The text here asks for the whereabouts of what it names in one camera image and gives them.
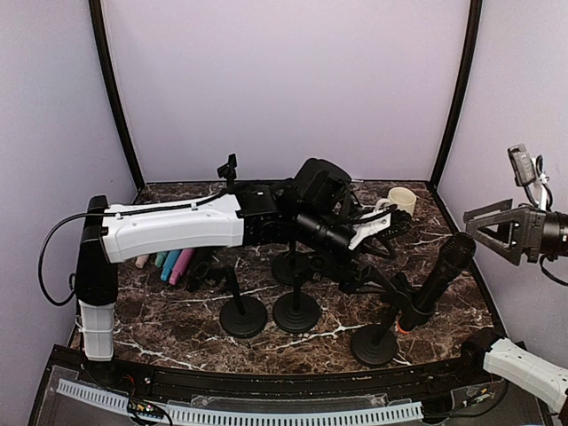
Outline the black microphone orange base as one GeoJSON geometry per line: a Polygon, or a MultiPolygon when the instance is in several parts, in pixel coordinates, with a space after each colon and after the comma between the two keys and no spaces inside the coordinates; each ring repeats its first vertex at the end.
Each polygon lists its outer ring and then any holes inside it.
{"type": "Polygon", "coordinates": [[[398,320],[401,331],[410,332],[431,318],[438,299],[469,268],[475,253],[474,239],[463,232],[455,233],[440,247],[434,268],[418,291],[413,293],[410,306],[402,311],[398,320]]]}

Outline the black mic stand cream mic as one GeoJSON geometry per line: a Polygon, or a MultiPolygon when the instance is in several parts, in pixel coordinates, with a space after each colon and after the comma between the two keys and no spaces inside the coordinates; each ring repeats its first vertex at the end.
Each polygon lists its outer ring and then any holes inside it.
{"type": "Polygon", "coordinates": [[[296,248],[296,242],[288,244],[288,251],[277,255],[271,264],[271,272],[279,283],[292,286],[296,273],[302,273],[309,267],[310,258],[296,248]]]}

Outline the black mic stand blue mic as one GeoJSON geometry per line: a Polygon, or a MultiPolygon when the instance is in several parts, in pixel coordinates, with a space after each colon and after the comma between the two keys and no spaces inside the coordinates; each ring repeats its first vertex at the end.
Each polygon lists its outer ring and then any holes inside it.
{"type": "Polygon", "coordinates": [[[221,191],[222,195],[234,194],[239,191],[236,183],[237,178],[237,156],[229,154],[227,162],[217,168],[217,176],[225,181],[225,188],[221,191]]]}

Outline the blue microphone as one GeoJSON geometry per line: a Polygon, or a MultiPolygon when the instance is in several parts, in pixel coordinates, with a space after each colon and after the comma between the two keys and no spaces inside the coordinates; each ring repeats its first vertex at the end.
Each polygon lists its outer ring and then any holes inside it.
{"type": "Polygon", "coordinates": [[[171,250],[168,252],[167,256],[165,257],[164,263],[162,265],[162,273],[161,273],[161,280],[164,282],[168,282],[170,279],[170,275],[173,272],[174,266],[179,259],[181,254],[181,249],[171,250]]]}

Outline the mint green microphone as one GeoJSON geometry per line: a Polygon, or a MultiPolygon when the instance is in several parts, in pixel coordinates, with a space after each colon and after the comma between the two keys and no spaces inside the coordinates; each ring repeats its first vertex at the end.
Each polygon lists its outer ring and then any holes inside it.
{"type": "Polygon", "coordinates": [[[155,257],[155,260],[154,260],[154,265],[155,265],[156,268],[161,269],[164,266],[166,259],[168,257],[168,254],[169,254],[168,251],[161,251],[161,252],[158,252],[156,254],[156,257],[155,257]]]}

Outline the cream pink microphone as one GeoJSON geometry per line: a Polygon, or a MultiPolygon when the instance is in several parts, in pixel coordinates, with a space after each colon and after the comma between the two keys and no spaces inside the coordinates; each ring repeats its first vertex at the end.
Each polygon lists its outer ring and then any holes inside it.
{"type": "Polygon", "coordinates": [[[135,266],[137,268],[143,268],[149,260],[149,255],[138,256],[135,261],[135,266]]]}

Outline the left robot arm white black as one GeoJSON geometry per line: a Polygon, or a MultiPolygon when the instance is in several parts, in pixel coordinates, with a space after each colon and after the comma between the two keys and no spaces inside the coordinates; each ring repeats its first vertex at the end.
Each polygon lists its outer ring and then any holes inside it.
{"type": "Polygon", "coordinates": [[[182,249],[251,247],[298,241],[329,259],[340,281],[351,263],[369,252],[367,241],[387,243],[408,231],[410,215],[397,205],[361,206],[351,177],[323,159],[311,158],[292,178],[240,182],[230,156],[218,175],[226,182],[206,198],[148,205],[90,200],[71,296],[80,309],[84,352],[90,371],[106,387],[125,379],[114,356],[117,265],[146,254],[182,249]]]}

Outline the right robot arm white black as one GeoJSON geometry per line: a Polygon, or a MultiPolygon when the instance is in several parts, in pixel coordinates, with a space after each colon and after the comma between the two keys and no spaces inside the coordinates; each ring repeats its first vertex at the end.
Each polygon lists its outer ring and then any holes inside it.
{"type": "Polygon", "coordinates": [[[514,383],[567,423],[567,289],[538,272],[567,257],[567,216],[498,201],[468,211],[466,232],[484,245],[481,260],[506,336],[482,329],[464,344],[453,377],[471,385],[485,372],[514,383]]]}

